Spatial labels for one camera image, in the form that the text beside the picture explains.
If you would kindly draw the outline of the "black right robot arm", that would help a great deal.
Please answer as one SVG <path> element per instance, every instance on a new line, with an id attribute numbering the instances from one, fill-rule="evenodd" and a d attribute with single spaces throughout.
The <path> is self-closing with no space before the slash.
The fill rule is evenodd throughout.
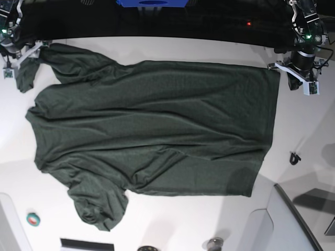
<path id="1" fill-rule="evenodd" d="M 27 58 L 37 59 L 41 48 L 51 41 L 20 37 L 23 19 L 23 1 L 1 1 L 1 57 L 4 60 L 3 77 L 16 78 L 20 65 Z"/>

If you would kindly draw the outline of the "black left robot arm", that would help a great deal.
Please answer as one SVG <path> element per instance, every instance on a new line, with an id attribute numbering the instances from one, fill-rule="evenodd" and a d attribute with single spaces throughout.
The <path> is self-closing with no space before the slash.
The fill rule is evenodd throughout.
<path id="1" fill-rule="evenodd" d="M 282 61 L 268 64 L 267 68 L 286 72 L 290 90 L 301 87 L 307 96 L 319 95 L 318 76 L 324 67 L 329 66 L 329 61 L 334 55 L 333 49 L 323 47 L 328 40 L 328 32 L 334 30 L 334 20 L 319 17 L 316 1 L 287 1 L 287 4 L 293 10 L 294 44 L 276 49 L 275 53 L 291 54 Z"/>

